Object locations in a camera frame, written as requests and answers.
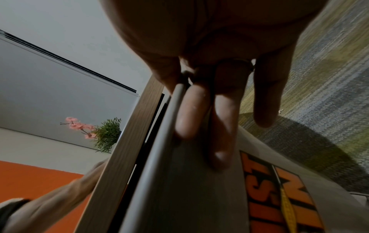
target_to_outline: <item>wooden plank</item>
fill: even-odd
[[[75,233],[106,233],[145,140],[163,85],[149,79],[101,175]]]

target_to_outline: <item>green foliage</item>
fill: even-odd
[[[118,141],[121,133],[120,122],[121,119],[118,118],[108,119],[102,123],[102,126],[97,126],[94,131],[91,131],[97,136],[95,147],[100,152],[110,152],[111,147]]]

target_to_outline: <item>sticker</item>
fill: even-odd
[[[324,225],[300,177],[240,151],[251,233],[323,233]]]

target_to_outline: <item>gray and yellow carpet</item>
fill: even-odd
[[[253,121],[252,77],[239,124],[274,150],[369,193],[369,0],[332,0],[301,35],[281,114]]]

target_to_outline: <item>person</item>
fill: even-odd
[[[180,61],[193,72],[175,125],[190,139],[210,110],[209,158],[218,169],[231,164],[239,106],[252,59],[254,119],[275,121],[299,35],[326,0],[101,0],[127,45],[170,93]]]
[[[62,219],[93,191],[107,160],[82,178],[35,200],[15,198],[0,203],[0,233],[41,233]]]

